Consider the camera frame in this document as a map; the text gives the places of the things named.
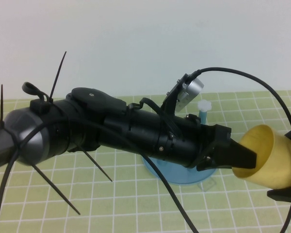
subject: cutting mat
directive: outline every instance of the cutting mat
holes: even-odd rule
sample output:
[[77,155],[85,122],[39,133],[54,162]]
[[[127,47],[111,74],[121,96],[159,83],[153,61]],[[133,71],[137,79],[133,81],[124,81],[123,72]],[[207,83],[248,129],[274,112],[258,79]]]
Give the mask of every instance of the cutting mat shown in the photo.
[[[291,91],[279,94],[291,111]],[[147,97],[161,104],[165,96]],[[178,115],[198,114],[196,103],[201,98],[212,102],[208,124],[231,127],[237,141],[259,124],[280,133],[290,130],[279,103],[268,92],[201,94]],[[121,99],[128,103],[141,97]],[[29,100],[6,100],[5,115],[28,105]],[[66,153],[38,165],[81,216],[31,167],[16,163],[4,194],[0,233],[190,232],[162,182],[147,171],[141,156],[105,147],[91,155],[113,183],[82,153]],[[1,167],[0,181],[3,172]],[[289,208],[288,203],[267,198],[268,189],[239,180],[230,170],[219,169],[199,185],[172,188],[201,233],[276,233]]]

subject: blue plastic stand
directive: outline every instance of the blue plastic stand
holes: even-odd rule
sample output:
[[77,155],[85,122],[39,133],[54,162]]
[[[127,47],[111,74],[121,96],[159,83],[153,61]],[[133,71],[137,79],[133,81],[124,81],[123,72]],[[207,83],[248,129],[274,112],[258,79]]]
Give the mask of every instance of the blue plastic stand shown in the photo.
[[[150,158],[153,163],[158,167],[164,177],[169,183],[186,185],[186,184],[195,184],[202,182],[203,180],[210,177],[216,169],[210,169],[205,171],[197,171],[196,168],[188,169],[184,166],[166,162],[163,160],[158,160]],[[143,159],[143,162],[147,169],[156,177],[158,175],[153,170],[153,168]]]

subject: black wire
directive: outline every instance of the black wire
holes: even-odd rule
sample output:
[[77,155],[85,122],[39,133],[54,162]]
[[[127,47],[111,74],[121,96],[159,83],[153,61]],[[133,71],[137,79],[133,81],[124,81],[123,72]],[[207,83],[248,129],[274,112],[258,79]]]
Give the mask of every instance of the black wire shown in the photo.
[[169,128],[171,133],[173,133],[176,137],[182,138],[182,131],[179,129],[179,127],[175,124],[175,122],[170,118],[169,115],[166,114],[153,100],[149,98],[142,98],[140,100],[140,108],[143,107],[143,104],[148,105],[151,109],[153,109],[157,115],[161,117],[163,122],[166,124],[166,126]]
[[11,160],[9,161],[9,163],[4,171],[3,178],[2,178],[1,184],[0,184],[0,209],[2,206],[3,194],[4,194],[6,183],[8,181],[13,164],[16,161],[16,159],[18,158],[18,155],[19,155],[19,149],[16,148],[14,154],[12,155]]
[[194,226],[194,224],[190,220],[190,217],[185,212],[184,208],[182,207],[181,203],[179,202],[178,198],[176,197],[173,189],[170,187],[170,185],[169,185],[168,181],[166,180],[166,178],[164,177],[164,175],[157,168],[157,166],[152,162],[152,160],[150,160],[149,157],[146,156],[139,147],[137,147],[134,143],[132,143],[130,140],[128,140],[127,138],[125,138],[121,134],[119,134],[119,133],[117,133],[117,132],[115,132],[113,130],[108,129],[106,126],[103,126],[103,125],[100,125],[98,123],[91,122],[91,121],[88,121],[88,120],[85,120],[85,119],[84,120],[83,119],[82,120],[80,120],[80,119],[70,119],[70,121],[71,122],[80,123],[80,124],[85,124],[85,125],[91,126],[93,128],[98,128],[98,129],[100,129],[102,131],[105,131],[105,132],[111,134],[113,137],[116,137],[118,140],[120,140],[120,141],[124,142],[125,144],[127,144],[131,149],[137,151],[150,164],[150,166],[153,168],[153,170],[159,176],[159,178],[161,179],[161,181],[165,185],[167,191],[169,192],[171,198],[175,202],[177,208],[179,209],[180,213],[182,214],[184,220],[187,222],[187,224],[191,228],[192,232],[193,233],[198,233],[198,230],[196,229],[196,227]]
[[[253,76],[251,74],[247,74],[247,73],[244,73],[244,72],[235,70],[235,69],[222,68],[222,67],[209,67],[209,68],[197,70],[196,72],[198,72],[199,74],[201,74],[201,73],[205,73],[205,72],[208,72],[208,71],[222,71],[222,72],[227,72],[227,73],[238,74],[238,75],[244,76],[246,78],[249,78],[251,80],[254,80],[254,81],[258,82],[259,84],[261,84],[262,86],[264,86],[267,90],[269,90],[272,93],[272,95],[276,98],[276,100],[278,100],[278,102],[280,103],[281,107],[283,108],[285,114],[287,115],[288,121],[289,121],[289,123],[291,125],[291,113],[290,113],[290,111],[288,110],[288,108],[285,105],[285,103],[282,100],[282,98],[266,82],[262,81],[261,79],[255,77],[255,76]],[[284,233],[287,230],[290,221],[291,221],[291,205],[290,205],[290,208],[289,208],[289,212],[287,214],[286,221],[283,224],[280,233]]]

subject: white wall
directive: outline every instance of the white wall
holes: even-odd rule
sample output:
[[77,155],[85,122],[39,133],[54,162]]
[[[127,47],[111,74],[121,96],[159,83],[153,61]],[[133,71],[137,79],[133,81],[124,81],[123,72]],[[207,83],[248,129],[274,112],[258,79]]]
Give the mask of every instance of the white wall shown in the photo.
[[[0,0],[0,84],[49,93],[73,87],[111,95],[165,94],[210,66],[291,89],[291,0]],[[263,89],[242,77],[201,76],[205,92]]]

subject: yellow paper cup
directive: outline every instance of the yellow paper cup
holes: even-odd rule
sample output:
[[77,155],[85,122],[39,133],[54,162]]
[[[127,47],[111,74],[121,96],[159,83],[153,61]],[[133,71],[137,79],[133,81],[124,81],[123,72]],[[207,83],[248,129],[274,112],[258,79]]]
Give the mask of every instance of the yellow paper cup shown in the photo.
[[234,175],[271,189],[291,186],[291,140],[267,125],[249,130],[240,144],[257,154],[255,169],[233,167]]

